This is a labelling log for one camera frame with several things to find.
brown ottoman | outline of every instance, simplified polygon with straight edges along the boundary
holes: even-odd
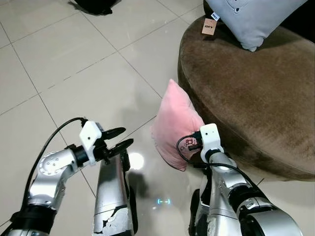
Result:
[[[241,168],[263,177],[314,181],[315,45],[278,27],[258,51],[240,48],[204,17],[184,33],[178,77],[205,123]]]

pink cushion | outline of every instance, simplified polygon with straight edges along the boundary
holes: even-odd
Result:
[[[176,143],[181,137],[198,131],[203,125],[204,122],[187,93],[174,80],[170,80],[151,127],[152,137],[162,158],[172,167],[185,171],[187,164],[177,153]],[[195,144],[195,139],[186,139],[180,143],[180,149],[188,159],[198,152],[198,150],[188,150],[191,144]]]

grey pillow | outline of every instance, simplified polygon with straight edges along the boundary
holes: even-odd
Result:
[[[264,38],[306,1],[206,0],[240,41],[242,47],[251,52],[262,45]]]

black cable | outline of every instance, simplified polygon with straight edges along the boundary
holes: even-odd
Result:
[[[250,184],[253,188],[258,188],[257,185],[248,177],[247,174],[245,174],[243,171],[241,171],[240,169],[238,169],[237,167],[231,166],[231,165],[227,165],[227,164],[223,164],[223,163],[197,163],[197,162],[193,162],[190,161],[189,159],[187,159],[180,151],[179,149],[179,144],[182,140],[186,139],[186,138],[194,138],[194,135],[186,135],[182,138],[180,138],[176,144],[176,150],[178,152],[178,154],[189,164],[193,165],[194,167],[198,167],[198,168],[206,168],[206,167],[210,167],[210,166],[214,166],[214,167],[227,167],[229,169],[233,169],[235,171],[237,171],[238,173],[240,173]]]
[[[67,126],[68,124],[76,121],[76,120],[80,120],[81,121],[81,124],[82,124],[82,127],[83,125],[85,124],[85,122],[87,122],[88,120],[85,119],[85,118],[82,118],[82,117],[76,117],[76,118],[72,118],[70,120],[68,120],[67,122],[63,123],[60,127],[58,127],[53,133],[52,135],[48,138],[48,140],[46,141],[46,143],[44,144],[43,148],[41,149],[37,159],[35,160],[34,164],[33,164],[33,167],[30,171],[30,174],[29,174],[29,177],[28,177],[28,180],[26,182],[26,185],[25,185],[25,190],[24,190],[24,195],[23,195],[23,200],[22,200],[22,206],[21,206],[21,209],[20,209],[20,212],[22,212],[26,207],[27,207],[27,204],[28,204],[28,193],[29,193],[29,188],[30,188],[30,184],[31,184],[31,180],[32,180],[32,177],[34,175],[34,172],[35,172],[35,169],[37,168],[37,165],[42,157],[42,155],[44,154],[44,151],[46,150],[46,148],[48,147],[49,143],[51,142],[51,140],[55,137],[56,134],[58,134],[65,126]],[[11,229],[12,229],[12,224],[9,225],[9,227],[6,228],[6,230],[0,235],[0,236],[5,236]]]

